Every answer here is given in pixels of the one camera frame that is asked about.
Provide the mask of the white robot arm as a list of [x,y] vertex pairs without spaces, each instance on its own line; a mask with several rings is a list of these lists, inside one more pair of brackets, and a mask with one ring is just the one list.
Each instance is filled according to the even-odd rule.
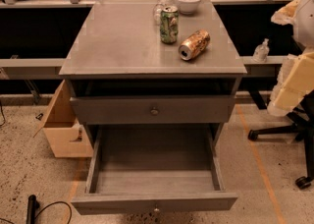
[[271,22],[292,25],[292,38],[302,51],[283,60],[270,96],[268,113],[283,117],[314,90],[314,0],[289,2],[274,13]]

